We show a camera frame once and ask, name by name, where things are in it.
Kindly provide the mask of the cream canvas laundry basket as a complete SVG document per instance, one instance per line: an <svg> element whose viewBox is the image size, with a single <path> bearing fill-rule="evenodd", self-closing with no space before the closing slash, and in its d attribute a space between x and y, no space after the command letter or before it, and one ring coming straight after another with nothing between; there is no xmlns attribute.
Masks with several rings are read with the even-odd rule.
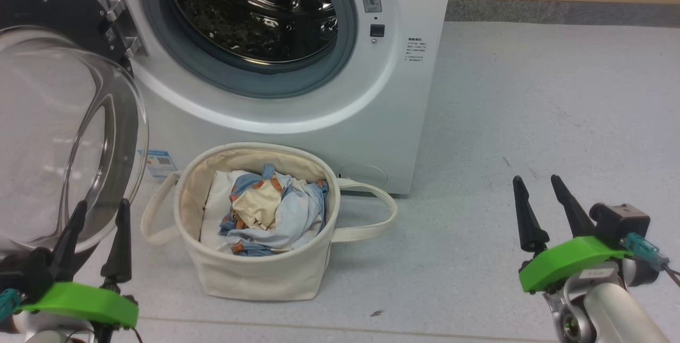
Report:
<svg viewBox="0 0 680 343"><path fill-rule="evenodd" d="M199 242L203 208L214 173L255 170L264 163L272 163L285 174L303 180L328 182L326 226L320 235L290 253L267 258L221 253ZM388 207L389 218L378 224L337 228L343 189L372 193ZM168 175L146 206L140 231L148 243L156 246L182 237L207 295L246 301L303 301L318 293L332 244L378 236L388 229L397 213L397 204L388 193L371 184L337 178L316 155L286 145L238 142L209 149L191 161L185 171Z"/></svg>

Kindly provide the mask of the washing machine glass door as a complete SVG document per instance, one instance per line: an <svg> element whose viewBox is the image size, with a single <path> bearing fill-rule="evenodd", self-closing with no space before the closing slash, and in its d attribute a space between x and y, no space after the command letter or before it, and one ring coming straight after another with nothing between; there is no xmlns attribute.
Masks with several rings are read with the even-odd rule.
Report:
<svg viewBox="0 0 680 343"><path fill-rule="evenodd" d="M78 271L143 178L148 120L126 0L0 0L0 259L56 251L79 202Z"/></svg>

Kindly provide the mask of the white front-load washing machine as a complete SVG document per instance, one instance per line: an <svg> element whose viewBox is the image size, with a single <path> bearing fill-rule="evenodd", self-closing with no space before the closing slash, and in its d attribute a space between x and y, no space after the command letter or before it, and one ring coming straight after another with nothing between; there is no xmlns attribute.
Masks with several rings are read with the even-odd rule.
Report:
<svg viewBox="0 0 680 343"><path fill-rule="evenodd" d="M261 142L410 192L448 0L126 1L149 147L177 170Z"/></svg>

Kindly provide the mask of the blue energy label sticker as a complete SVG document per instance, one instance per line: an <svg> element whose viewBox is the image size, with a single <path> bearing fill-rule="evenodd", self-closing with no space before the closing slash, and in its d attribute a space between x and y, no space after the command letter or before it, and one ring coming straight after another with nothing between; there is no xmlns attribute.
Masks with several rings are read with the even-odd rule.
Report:
<svg viewBox="0 0 680 343"><path fill-rule="evenodd" d="M153 178L166 179L170 174L177 172L172 157L166 150L148 150L145 165Z"/></svg>

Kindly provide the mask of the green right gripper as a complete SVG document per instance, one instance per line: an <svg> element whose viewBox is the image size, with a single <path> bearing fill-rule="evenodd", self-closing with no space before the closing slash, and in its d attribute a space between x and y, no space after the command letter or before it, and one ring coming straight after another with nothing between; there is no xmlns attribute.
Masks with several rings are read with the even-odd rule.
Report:
<svg viewBox="0 0 680 343"><path fill-rule="evenodd" d="M529 203L529 191L522 178L513 178L513 195L520 247L527 253L539 253L519 271L519 281L525 293L541 292L553 284L604 263L609 259L631 258L627 249L617 250L593 236L594 224L558 175L550 177L558 202L563 206L568 224L575 237L547 249L550 241L537 221Z"/></svg>

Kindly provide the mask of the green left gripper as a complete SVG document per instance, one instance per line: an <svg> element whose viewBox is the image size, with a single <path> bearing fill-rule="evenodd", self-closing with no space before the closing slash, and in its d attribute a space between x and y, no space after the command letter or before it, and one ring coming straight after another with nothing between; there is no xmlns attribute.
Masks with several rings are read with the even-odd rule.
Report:
<svg viewBox="0 0 680 343"><path fill-rule="evenodd" d="M75 275L75 249L87 216L87 206L87 201L78 202L54 246L49 270L57 283L39 301L22 304L19 310L136 328L139 308L129 298L109 289L71 282ZM100 275L105 278L104 285L126 283L133 276L130 207L129 200L121 199L116 215L116 236L108 259L100 270Z"/></svg>

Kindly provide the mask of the white cloth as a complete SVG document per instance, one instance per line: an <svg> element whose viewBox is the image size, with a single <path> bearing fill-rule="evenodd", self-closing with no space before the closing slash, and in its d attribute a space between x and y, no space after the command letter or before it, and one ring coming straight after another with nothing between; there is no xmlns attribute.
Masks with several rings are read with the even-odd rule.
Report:
<svg viewBox="0 0 680 343"><path fill-rule="evenodd" d="M217 250L227 251L226 237L219 234L224 217L230 214L231 203L229 196L236 179L248 172L245 170L217 171L214 174L209 190L204 213L199 241L204 246Z"/></svg>

